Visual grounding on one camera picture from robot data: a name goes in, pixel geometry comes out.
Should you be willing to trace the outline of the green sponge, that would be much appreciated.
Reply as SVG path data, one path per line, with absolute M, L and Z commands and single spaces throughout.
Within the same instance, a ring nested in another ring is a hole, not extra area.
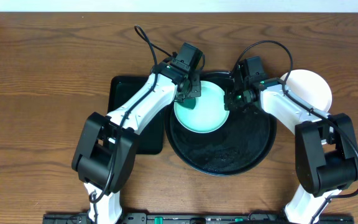
M 195 98 L 184 99 L 182 102 L 179 103 L 179 105 L 188 110 L 193 110 L 196 107 L 196 99 Z

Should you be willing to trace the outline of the light green plate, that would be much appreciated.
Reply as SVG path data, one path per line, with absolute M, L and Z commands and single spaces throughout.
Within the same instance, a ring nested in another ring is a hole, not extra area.
M 213 82 L 201 81 L 201 96 L 195 98 L 196 107 L 188 110 L 175 102 L 174 114 L 179 123 L 195 133 L 210 133 L 219 129 L 228 119 L 224 109 L 224 91 Z

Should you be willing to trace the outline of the white plate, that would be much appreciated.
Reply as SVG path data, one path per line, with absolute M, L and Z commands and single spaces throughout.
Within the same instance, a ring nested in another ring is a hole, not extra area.
M 333 95 L 326 80 L 317 73 L 305 69 L 292 70 L 286 86 L 297 101 L 320 111 L 329 111 Z

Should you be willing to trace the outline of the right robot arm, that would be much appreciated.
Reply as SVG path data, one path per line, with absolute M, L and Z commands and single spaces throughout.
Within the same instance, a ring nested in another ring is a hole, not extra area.
M 346 114 L 315 108 L 279 78 L 225 92 L 224 106 L 229 111 L 256 106 L 294 134 L 300 185 L 284 208 L 290 223 L 316 223 L 333 199 L 358 195 L 358 147 Z

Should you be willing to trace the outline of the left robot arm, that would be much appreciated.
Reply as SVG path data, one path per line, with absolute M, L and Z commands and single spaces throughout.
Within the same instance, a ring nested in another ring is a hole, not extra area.
M 88 192 L 91 223 L 119 222 L 120 191 L 133 170 L 140 134 L 172 102 L 199 97 L 200 74 L 200 69 L 162 62 L 122 106 L 105 116 L 88 116 L 71 167 Z

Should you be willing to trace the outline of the black round tray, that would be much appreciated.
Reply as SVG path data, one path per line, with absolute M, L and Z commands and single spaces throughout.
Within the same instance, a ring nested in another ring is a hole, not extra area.
M 200 134 L 183 127 L 169 105 L 165 130 L 171 147 L 187 165 L 205 174 L 230 176 L 251 170 L 267 156 L 275 140 L 277 119 L 251 106 L 229 113 L 219 129 Z

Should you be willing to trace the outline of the black rectangular tray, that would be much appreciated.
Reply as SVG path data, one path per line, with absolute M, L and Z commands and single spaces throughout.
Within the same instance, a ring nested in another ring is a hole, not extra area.
M 107 112 L 112 112 L 134 96 L 146 83 L 146 77 L 117 76 L 111 80 Z M 137 154 L 157 155 L 163 149 L 164 109 L 160 110 L 139 136 Z

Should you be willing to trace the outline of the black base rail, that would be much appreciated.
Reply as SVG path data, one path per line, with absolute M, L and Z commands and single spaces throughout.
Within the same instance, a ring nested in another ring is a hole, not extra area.
M 282 216 L 268 213 L 251 213 L 245 216 L 230 215 L 147 215 L 127 213 L 118 221 L 123 224 L 227 224 L 227 223 L 288 223 Z M 45 214 L 43 224 L 92 224 L 87 213 L 75 215 Z

